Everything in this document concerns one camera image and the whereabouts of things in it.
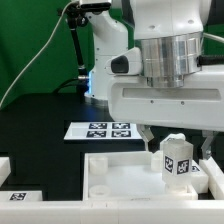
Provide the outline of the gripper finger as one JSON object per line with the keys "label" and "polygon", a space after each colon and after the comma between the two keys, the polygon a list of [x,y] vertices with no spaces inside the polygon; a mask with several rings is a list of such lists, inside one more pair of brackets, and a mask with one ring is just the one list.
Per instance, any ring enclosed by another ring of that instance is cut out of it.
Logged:
{"label": "gripper finger", "polygon": [[205,138],[201,146],[203,159],[208,160],[211,157],[211,144],[217,136],[216,131],[204,130],[202,136]]}
{"label": "gripper finger", "polygon": [[148,151],[149,142],[154,138],[151,127],[149,125],[138,124],[137,131],[144,141],[145,150]]}

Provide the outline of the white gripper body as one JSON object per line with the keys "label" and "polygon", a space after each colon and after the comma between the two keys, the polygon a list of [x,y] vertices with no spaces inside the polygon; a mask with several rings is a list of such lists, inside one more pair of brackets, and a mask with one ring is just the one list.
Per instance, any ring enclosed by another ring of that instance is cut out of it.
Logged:
{"label": "white gripper body", "polygon": [[224,65],[204,66],[178,88],[155,88],[140,74],[140,49],[106,62],[111,76],[108,106],[115,121],[174,128],[224,131]]}

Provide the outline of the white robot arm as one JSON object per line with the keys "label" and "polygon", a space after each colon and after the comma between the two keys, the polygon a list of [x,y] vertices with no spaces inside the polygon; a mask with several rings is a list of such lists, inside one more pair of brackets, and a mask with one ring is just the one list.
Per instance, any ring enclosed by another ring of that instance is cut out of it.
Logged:
{"label": "white robot arm", "polygon": [[104,64],[115,121],[224,132],[224,57],[202,53],[212,0],[122,0],[135,46]]}

